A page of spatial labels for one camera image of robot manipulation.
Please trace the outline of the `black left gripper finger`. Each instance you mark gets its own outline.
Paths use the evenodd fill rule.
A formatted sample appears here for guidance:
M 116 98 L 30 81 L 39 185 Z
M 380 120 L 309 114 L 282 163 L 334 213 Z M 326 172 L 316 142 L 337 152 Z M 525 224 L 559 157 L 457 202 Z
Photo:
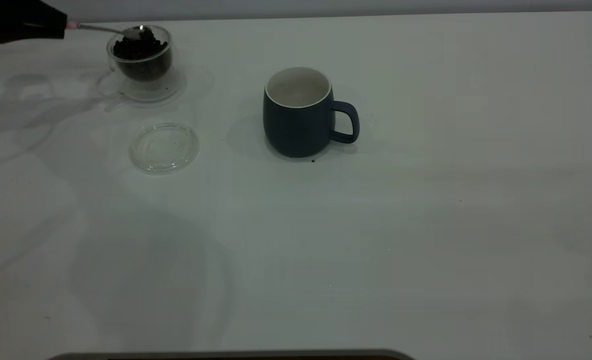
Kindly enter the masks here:
M 63 39 L 68 15 L 42 0 L 0 0 L 0 44 Z

